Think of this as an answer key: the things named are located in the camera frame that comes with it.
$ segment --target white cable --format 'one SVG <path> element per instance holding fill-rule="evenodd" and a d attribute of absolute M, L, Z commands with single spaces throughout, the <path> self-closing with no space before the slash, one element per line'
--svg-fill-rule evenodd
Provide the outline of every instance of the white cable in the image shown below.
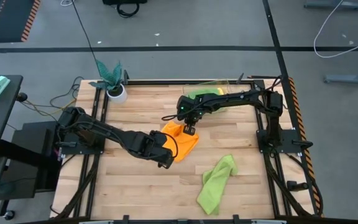
<path fill-rule="evenodd" d="M 60 5 L 61 6 L 71 6 L 72 4 L 73 4 L 73 1 L 75 1 L 75 0 L 62 0 L 61 2 L 60 2 Z"/>
<path fill-rule="evenodd" d="M 345 52 L 341 52 L 339 54 L 336 54 L 336 55 L 328 55 L 328 56 L 323 56 L 323 55 L 320 55 L 317 50 L 316 50 L 316 41 L 317 41 L 317 38 L 318 36 L 320 35 L 321 31 L 323 30 L 324 26 L 326 25 L 328 19 L 331 17 L 331 15 L 335 12 L 335 10 L 342 4 L 343 0 L 341 0 L 341 2 L 339 2 L 339 4 L 335 7 L 335 9 L 328 15 L 327 19 L 324 21 L 323 25 L 321 26 L 316 38 L 314 38 L 314 42 L 313 42 L 313 48 L 314 48 L 314 52 L 316 53 L 317 56 L 321 57 L 321 58 L 333 58 L 333 57 L 337 57 L 337 56 L 340 56 L 342 54 L 346 54 L 346 53 L 349 53 L 355 49 L 358 49 L 358 46 L 357 47 L 354 47 L 350 50 L 347 50 Z"/>

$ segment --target white pot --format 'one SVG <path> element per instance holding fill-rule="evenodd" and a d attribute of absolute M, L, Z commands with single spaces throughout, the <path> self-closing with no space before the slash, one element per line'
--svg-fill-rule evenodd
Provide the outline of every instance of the white pot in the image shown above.
<path fill-rule="evenodd" d="M 123 84 L 120 84 L 122 87 L 122 93 L 118 96 L 111 96 L 109 94 L 109 92 L 107 91 L 107 95 L 109 96 L 109 99 L 111 102 L 113 103 L 123 103 L 127 100 L 128 94 L 127 91 L 125 90 L 125 87 Z"/>

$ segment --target potted plant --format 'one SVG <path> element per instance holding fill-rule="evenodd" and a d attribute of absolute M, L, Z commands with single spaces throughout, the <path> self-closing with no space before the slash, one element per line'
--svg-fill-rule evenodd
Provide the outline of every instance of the potted plant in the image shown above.
<path fill-rule="evenodd" d="M 99 60 L 96 61 L 98 64 L 98 70 L 101 82 L 90 82 L 89 84 L 96 88 L 106 90 L 109 99 L 113 103 L 123 103 L 127 99 L 127 92 L 121 81 L 122 66 L 118 63 L 112 72 L 109 72 L 104 63 Z"/>

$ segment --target green object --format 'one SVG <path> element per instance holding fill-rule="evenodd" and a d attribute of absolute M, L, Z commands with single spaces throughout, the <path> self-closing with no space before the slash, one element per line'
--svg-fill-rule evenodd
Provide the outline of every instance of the green object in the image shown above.
<path fill-rule="evenodd" d="M 211 89 L 202 89 L 202 90 L 195 90 L 187 94 L 187 97 L 194 100 L 196 98 L 196 95 L 201 95 L 205 93 L 215 93 L 217 95 L 220 95 L 219 89 L 217 88 L 211 88 Z"/>
<path fill-rule="evenodd" d="M 204 172 L 203 189 L 197 197 L 197 202 L 208 215 L 219 214 L 219 204 L 224 187 L 230 175 L 236 175 L 238 169 L 233 156 L 226 155 L 218 162 L 213 170 Z"/>
<path fill-rule="evenodd" d="M 90 82 L 89 84 L 93 87 L 101 88 L 104 90 L 118 89 L 121 82 L 121 73 L 122 73 L 121 63 L 118 63 L 112 72 L 109 72 L 108 68 L 105 66 L 103 62 L 96 60 L 96 64 L 98 65 L 100 77 L 104 82 L 102 83 Z"/>

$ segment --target caster wheel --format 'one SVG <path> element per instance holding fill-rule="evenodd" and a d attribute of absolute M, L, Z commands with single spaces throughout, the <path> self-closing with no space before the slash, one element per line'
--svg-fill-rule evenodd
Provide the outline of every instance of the caster wheel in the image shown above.
<path fill-rule="evenodd" d="M 11 211 L 11 210 L 8 210 L 6 211 L 5 215 L 4 215 L 4 218 L 5 220 L 12 220 L 13 218 L 15 217 L 15 212 L 14 211 Z"/>

